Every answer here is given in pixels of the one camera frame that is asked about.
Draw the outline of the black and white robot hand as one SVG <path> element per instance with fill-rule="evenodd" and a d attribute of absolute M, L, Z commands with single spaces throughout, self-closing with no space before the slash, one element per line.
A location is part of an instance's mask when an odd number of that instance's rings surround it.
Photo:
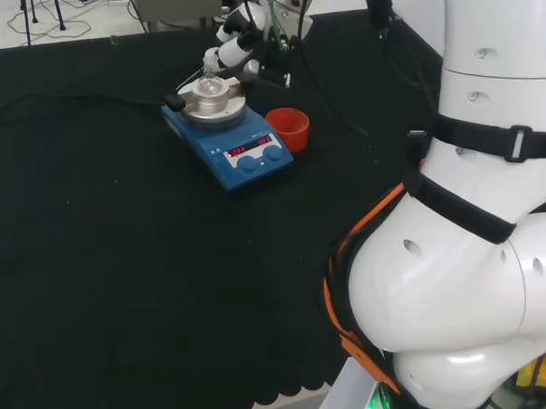
<path fill-rule="evenodd" d="M 216 39 L 219 44 L 203 57 L 205 75 L 251 74 L 285 89 L 291 86 L 296 38 L 281 29 L 269 6 L 241 3 L 219 26 Z"/>

